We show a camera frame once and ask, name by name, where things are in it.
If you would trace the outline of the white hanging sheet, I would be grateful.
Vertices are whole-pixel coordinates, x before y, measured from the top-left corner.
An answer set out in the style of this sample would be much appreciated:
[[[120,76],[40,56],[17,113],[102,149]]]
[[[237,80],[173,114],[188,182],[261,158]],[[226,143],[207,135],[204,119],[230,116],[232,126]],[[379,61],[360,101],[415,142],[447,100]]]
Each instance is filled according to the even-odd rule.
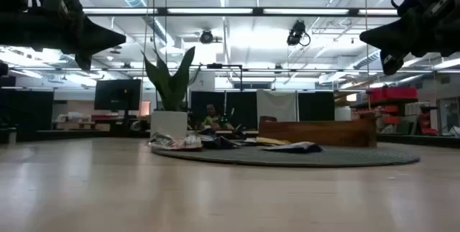
[[[258,90],[257,118],[274,117],[279,122],[296,121],[296,98],[293,92],[276,92]]]

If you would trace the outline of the person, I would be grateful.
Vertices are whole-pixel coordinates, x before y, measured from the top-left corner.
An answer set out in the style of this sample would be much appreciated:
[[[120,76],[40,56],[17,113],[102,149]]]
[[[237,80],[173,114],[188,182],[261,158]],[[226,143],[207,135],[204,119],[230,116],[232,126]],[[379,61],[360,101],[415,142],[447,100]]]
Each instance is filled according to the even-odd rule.
[[[234,130],[234,127],[228,121],[223,121],[213,104],[206,105],[207,116],[197,125],[198,130],[213,129],[217,130]]]

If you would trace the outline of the wooden tea organizer box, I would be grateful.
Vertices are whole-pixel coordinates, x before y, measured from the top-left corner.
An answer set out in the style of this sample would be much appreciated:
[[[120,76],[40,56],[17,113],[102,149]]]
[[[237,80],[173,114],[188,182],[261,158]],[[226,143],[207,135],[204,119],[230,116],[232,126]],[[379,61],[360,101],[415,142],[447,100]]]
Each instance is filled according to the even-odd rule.
[[[309,141],[335,147],[375,148],[377,132],[374,119],[352,121],[264,121],[259,136],[292,143]]]

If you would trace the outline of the black round spot lamp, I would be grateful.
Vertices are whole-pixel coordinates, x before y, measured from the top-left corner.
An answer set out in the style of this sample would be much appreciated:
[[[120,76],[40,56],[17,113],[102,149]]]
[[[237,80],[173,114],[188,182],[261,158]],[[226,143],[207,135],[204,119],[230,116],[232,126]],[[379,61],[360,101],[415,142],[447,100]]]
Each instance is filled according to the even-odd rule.
[[[200,35],[199,40],[201,44],[204,44],[204,45],[211,44],[214,41],[212,31],[209,29],[203,30]]]

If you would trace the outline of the white plastic container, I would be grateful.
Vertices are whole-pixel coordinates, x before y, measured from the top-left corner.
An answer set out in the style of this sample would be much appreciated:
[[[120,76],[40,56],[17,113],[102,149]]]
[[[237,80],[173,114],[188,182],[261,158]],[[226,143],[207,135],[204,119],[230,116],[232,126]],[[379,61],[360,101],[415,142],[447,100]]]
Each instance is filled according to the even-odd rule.
[[[351,108],[349,106],[335,107],[335,121],[351,121]]]

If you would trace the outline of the tan tea packet with barcode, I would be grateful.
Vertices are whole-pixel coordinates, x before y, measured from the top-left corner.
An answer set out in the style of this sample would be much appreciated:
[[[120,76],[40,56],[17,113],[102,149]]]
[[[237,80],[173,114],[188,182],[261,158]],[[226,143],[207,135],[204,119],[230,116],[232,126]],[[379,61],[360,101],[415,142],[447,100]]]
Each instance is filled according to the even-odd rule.
[[[290,144],[290,142],[286,140],[270,139],[270,138],[265,138],[265,137],[256,137],[254,141],[259,144],[272,144],[272,145]]]

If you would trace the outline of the large red storage bin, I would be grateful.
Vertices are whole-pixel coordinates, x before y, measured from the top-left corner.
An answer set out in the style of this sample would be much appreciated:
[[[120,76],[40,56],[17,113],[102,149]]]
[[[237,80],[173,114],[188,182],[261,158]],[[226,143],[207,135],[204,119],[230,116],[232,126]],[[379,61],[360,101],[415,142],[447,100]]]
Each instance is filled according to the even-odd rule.
[[[385,88],[382,92],[389,99],[412,100],[418,98],[418,92],[414,87],[389,87]]]

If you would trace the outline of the black storage shelf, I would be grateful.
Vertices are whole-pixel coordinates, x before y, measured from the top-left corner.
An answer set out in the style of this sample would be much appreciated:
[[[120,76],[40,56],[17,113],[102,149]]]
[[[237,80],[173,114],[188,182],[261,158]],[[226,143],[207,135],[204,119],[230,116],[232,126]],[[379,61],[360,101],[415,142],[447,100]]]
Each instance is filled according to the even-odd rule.
[[[378,134],[437,136],[437,110],[430,101],[389,99],[352,106],[351,117],[372,117]]]

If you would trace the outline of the white plant pot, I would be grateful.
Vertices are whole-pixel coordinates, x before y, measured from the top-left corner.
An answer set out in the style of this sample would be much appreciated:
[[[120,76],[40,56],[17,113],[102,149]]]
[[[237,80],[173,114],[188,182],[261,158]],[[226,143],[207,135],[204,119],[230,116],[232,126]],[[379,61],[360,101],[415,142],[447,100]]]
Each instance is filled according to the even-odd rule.
[[[173,139],[184,139],[188,130],[188,115],[181,111],[153,111],[150,117],[150,135],[159,133]]]

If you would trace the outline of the black computer monitor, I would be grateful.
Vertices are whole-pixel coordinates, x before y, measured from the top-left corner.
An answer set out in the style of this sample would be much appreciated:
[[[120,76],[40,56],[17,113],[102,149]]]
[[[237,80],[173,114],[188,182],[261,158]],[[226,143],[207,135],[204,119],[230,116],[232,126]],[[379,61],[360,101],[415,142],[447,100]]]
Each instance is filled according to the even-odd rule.
[[[141,95],[141,80],[99,80],[96,83],[94,109],[107,111],[137,111]]]

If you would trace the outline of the green snake plant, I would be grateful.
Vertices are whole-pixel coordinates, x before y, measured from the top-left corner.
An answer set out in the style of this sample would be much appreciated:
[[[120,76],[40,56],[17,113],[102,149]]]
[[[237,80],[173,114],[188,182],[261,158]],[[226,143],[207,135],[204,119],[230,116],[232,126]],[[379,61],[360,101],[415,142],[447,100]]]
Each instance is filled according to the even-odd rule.
[[[148,79],[159,93],[166,111],[179,111],[190,83],[190,67],[195,57],[196,48],[187,50],[180,66],[174,75],[170,74],[167,64],[157,56],[156,64],[152,64],[144,53],[144,68]]]

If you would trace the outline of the dark blue tea packet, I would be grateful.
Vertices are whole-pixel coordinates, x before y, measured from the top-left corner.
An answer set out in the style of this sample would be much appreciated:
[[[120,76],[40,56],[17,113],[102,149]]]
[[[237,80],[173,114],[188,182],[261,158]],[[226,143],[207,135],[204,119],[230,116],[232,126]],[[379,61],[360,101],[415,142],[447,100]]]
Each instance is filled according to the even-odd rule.
[[[262,147],[261,150],[268,151],[268,152],[284,152],[284,153],[291,153],[291,154],[310,154],[310,153],[319,153],[323,151],[323,149],[320,146],[318,146],[316,143],[308,142],[308,141],[298,142],[294,144]]]

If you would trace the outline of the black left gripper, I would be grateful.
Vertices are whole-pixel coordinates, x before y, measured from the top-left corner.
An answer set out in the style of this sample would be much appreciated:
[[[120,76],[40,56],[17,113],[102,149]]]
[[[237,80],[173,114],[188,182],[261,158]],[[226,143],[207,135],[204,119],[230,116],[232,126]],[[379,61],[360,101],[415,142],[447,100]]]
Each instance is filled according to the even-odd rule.
[[[126,36],[92,22],[84,13],[80,0],[43,0],[44,13],[56,21],[62,33],[64,45],[60,50],[74,54],[82,70],[91,69],[91,55],[118,47],[126,42]],[[103,40],[91,42],[83,48],[83,33]]]

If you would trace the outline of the brown vanilla apple tea packet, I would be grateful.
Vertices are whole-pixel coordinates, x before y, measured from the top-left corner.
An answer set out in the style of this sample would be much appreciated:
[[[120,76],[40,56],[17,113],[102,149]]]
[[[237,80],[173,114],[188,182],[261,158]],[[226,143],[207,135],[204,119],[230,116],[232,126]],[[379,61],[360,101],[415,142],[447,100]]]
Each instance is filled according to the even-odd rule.
[[[168,134],[155,132],[149,139],[153,149],[170,151],[196,151],[202,150],[201,138],[196,135],[186,135],[184,138],[174,138]]]

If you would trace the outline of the round grey woven mat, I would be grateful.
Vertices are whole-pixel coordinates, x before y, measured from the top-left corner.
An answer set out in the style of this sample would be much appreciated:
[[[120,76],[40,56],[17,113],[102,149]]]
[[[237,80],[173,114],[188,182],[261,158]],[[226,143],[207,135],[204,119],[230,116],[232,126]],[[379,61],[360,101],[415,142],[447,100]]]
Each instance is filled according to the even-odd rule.
[[[417,154],[392,148],[357,149],[322,147],[321,152],[271,152],[260,147],[238,149],[203,149],[173,151],[153,148],[151,152],[164,157],[197,162],[241,164],[268,167],[378,167],[413,164],[420,161]]]

